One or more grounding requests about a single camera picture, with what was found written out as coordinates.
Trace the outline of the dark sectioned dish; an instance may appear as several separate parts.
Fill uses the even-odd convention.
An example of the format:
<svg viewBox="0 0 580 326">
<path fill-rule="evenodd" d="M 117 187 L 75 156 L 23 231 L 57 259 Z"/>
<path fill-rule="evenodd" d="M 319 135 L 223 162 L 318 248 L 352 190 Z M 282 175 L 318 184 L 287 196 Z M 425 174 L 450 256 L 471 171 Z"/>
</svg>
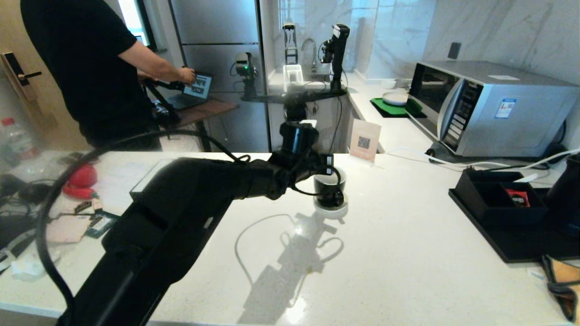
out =
<svg viewBox="0 0 580 326">
<path fill-rule="evenodd" d="M 81 153 L 78 151 L 73 151 L 73 152 L 70 152 L 64 156 L 59 157 L 57 159 L 57 163 L 58 163 L 58 165 L 69 167 L 71 165 L 76 164 L 78 161 L 81 161 L 83 158 L 83 155 L 84 155 L 84 153 Z M 100 159 L 96 158 L 96 159 L 87 160 L 83 164 L 84 165 L 95 165 L 99 162 L 100 162 Z"/>
</svg>

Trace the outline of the black electric kettle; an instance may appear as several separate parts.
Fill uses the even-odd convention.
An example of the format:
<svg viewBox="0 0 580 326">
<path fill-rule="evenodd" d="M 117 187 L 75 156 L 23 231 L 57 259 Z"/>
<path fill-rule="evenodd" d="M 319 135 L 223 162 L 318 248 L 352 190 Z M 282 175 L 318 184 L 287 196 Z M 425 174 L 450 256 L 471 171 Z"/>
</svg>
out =
<svg viewBox="0 0 580 326">
<path fill-rule="evenodd" d="M 567 158 L 567 166 L 546 195 L 550 223 L 565 235 L 580 239 L 580 153 Z"/>
</svg>

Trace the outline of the black serving tray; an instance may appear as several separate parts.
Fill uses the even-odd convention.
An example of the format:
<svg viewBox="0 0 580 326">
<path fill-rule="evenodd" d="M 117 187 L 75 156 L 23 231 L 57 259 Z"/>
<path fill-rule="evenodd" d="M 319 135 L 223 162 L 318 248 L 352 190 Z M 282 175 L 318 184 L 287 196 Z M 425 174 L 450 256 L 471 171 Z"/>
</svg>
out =
<svg viewBox="0 0 580 326">
<path fill-rule="evenodd" d="M 550 224 L 536 225 L 481 225 L 469 208 L 450 188 L 448 195 L 487 240 L 506 264 L 539 262 L 544 254 L 558 260 L 580 259 L 580 239 L 557 230 Z"/>
</svg>

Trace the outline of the black round device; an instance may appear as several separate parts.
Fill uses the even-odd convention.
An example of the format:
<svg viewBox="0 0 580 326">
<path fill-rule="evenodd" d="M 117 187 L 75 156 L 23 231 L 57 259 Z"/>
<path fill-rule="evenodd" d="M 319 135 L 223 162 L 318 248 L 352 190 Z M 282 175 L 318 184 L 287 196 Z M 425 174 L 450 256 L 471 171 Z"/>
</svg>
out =
<svg viewBox="0 0 580 326">
<path fill-rule="evenodd" d="M 50 189 L 51 186 L 48 184 L 42 183 L 28 184 L 25 187 L 21 188 L 17 192 L 17 195 L 24 202 L 38 205 L 45 200 L 46 196 L 50 192 Z"/>
</svg>

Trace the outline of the pink torn packet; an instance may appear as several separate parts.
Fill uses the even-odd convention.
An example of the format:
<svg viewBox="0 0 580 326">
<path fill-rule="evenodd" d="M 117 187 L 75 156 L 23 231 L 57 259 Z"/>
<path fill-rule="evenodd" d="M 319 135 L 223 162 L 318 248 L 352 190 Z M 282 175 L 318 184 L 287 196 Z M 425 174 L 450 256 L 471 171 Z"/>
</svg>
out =
<svg viewBox="0 0 580 326">
<path fill-rule="evenodd" d="M 46 227 L 46 240 L 49 243 L 78 243 L 91 224 L 90 216 L 60 216 Z"/>
</svg>

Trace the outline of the window dark frame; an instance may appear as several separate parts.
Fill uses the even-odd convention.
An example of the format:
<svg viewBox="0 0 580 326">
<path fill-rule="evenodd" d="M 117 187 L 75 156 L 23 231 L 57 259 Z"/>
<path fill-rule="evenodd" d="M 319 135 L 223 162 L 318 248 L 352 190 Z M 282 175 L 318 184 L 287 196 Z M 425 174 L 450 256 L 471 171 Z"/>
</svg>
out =
<svg viewBox="0 0 580 326">
<path fill-rule="evenodd" d="M 145 0 L 117 0 L 125 25 L 143 45 L 151 50 L 157 50 Z"/>
</svg>

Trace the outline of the black white jointed arm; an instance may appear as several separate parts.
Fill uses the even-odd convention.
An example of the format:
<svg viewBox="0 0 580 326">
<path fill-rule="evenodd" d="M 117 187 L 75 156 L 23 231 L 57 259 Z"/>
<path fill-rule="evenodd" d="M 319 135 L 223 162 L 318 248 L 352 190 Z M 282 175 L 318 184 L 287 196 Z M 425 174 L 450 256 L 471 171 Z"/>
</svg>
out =
<svg viewBox="0 0 580 326">
<path fill-rule="evenodd" d="M 332 37 L 327 41 L 324 41 L 319 50 L 319 53 L 322 53 L 319 62 L 323 64 L 331 64 L 331 91 L 339 91 L 341 89 L 343 59 L 349 35 L 350 27 L 348 27 L 348 25 L 335 24 L 332 26 Z"/>
</svg>

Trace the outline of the black teleoperation leader arms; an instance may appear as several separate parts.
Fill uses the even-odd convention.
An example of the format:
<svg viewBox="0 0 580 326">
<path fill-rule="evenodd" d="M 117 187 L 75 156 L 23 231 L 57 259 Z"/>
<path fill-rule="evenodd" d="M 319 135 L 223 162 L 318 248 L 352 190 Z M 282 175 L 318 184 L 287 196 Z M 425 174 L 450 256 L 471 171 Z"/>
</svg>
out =
<svg viewBox="0 0 580 326">
<path fill-rule="evenodd" d="M 168 90 L 183 91 L 184 83 L 180 81 L 172 81 L 166 83 L 164 81 L 145 79 L 142 81 L 145 94 L 149 91 L 157 101 L 150 101 L 152 105 L 152 112 L 154 120 L 164 129 L 177 128 L 182 118 L 177 113 L 176 108 L 157 90 L 157 87 L 163 87 Z"/>
</svg>

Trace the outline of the person in black shirt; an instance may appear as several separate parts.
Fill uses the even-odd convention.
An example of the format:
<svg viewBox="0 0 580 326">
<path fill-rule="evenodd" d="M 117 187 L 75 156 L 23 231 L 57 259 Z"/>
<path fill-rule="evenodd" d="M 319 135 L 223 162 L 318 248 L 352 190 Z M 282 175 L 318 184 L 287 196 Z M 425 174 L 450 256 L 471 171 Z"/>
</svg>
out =
<svg viewBox="0 0 580 326">
<path fill-rule="evenodd" d="M 104 0 L 20 0 L 20 12 L 92 147 L 158 131 L 142 80 L 196 79 L 192 68 L 176 68 L 138 41 Z"/>
</svg>

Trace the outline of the red chili pepper toy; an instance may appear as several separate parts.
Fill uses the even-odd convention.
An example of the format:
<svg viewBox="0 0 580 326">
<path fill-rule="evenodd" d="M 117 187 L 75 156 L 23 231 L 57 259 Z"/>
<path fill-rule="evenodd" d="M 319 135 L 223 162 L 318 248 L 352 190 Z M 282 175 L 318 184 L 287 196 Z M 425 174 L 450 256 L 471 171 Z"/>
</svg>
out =
<svg viewBox="0 0 580 326">
<path fill-rule="evenodd" d="M 78 188 L 66 185 L 62 187 L 62 193 L 66 196 L 77 200 L 91 200 L 99 198 L 99 195 L 93 188 Z"/>
</svg>

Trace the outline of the black organizer box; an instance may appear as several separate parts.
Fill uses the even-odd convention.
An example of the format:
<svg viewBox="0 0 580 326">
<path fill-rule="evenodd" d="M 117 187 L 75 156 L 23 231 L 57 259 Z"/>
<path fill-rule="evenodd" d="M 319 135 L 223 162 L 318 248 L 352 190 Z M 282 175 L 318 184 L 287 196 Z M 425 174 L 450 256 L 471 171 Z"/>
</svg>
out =
<svg viewBox="0 0 580 326">
<path fill-rule="evenodd" d="M 466 170 L 454 190 L 481 225 L 534 225 L 548 208 L 529 183 L 514 183 L 522 178 L 517 172 Z M 514 206 L 506 188 L 527 191 L 531 207 Z"/>
</svg>

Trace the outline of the chrome faucet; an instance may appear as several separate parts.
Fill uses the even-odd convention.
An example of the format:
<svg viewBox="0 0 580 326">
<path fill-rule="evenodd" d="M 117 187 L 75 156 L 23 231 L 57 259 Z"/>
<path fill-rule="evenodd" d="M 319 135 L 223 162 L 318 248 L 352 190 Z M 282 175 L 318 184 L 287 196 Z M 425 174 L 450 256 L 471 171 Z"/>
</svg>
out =
<svg viewBox="0 0 580 326">
<path fill-rule="evenodd" d="M 310 70 L 311 70 L 311 74 L 315 74 L 317 72 L 318 69 L 318 52 L 317 52 L 317 46 L 316 46 L 316 41 L 313 40 L 312 38 L 307 38 L 302 42 L 302 47 L 301 47 L 301 51 L 304 52 L 307 48 L 307 46 L 311 45 L 311 65 L 310 65 Z"/>
</svg>

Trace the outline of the silver microwave oven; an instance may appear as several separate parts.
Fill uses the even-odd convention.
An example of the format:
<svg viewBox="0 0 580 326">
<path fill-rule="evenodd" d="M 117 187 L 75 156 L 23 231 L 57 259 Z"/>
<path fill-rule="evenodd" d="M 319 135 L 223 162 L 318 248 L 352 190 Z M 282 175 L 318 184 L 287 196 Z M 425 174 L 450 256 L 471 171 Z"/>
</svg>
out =
<svg viewBox="0 0 580 326">
<path fill-rule="evenodd" d="M 487 61 L 418 62 L 406 111 L 452 154 L 538 158 L 559 132 L 580 86 Z"/>
</svg>

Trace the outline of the red sachet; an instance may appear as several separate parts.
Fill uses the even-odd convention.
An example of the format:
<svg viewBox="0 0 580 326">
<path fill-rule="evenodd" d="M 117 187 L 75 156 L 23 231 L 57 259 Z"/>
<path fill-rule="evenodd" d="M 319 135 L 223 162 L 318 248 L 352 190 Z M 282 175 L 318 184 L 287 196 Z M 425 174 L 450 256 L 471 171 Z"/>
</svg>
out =
<svg viewBox="0 0 580 326">
<path fill-rule="evenodd" d="M 516 190 L 514 188 L 506 188 L 505 191 L 510 197 L 510 200 L 512 200 L 514 206 L 520 208 L 531 207 L 527 191 Z"/>
</svg>

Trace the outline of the open laptop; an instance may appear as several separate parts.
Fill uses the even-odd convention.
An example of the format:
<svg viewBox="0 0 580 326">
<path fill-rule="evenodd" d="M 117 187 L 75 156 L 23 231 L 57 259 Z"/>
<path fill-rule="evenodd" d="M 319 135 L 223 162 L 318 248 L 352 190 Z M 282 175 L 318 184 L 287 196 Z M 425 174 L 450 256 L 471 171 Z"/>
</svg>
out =
<svg viewBox="0 0 580 326">
<path fill-rule="evenodd" d="M 203 105 L 208 101 L 212 81 L 212 74 L 197 73 L 193 84 L 185 86 L 180 94 L 174 95 L 166 101 L 176 110 Z"/>
</svg>

